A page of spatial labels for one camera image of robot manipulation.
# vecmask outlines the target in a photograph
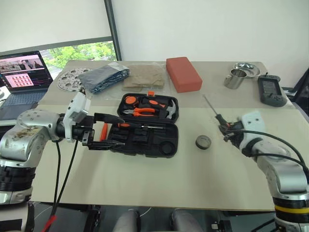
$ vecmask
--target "stainless steel mug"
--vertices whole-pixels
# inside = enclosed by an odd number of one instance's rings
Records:
[[[240,69],[232,69],[231,74],[224,80],[224,85],[231,89],[237,89],[246,78],[247,74]]]

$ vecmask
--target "laptop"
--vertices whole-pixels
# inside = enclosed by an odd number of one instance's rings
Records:
[[[0,120],[35,108],[52,81],[39,51],[0,56],[0,85],[11,93],[0,107]]]

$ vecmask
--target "orange-handled pliers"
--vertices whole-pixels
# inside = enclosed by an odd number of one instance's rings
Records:
[[[155,113],[155,109],[152,108],[135,108],[134,110],[124,110],[125,114],[132,114],[135,117],[138,116],[155,116],[155,115],[144,115],[141,114],[143,112],[150,112],[150,113]]]

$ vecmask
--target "window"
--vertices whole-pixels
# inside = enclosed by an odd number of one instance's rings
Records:
[[[58,47],[40,51],[53,79],[71,60],[111,60],[116,61],[112,41],[87,43],[74,46]]]

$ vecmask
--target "black remote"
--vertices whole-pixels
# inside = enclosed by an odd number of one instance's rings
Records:
[[[260,75],[257,79],[261,102],[267,105],[281,107],[287,102],[279,85],[280,77],[273,75]]]

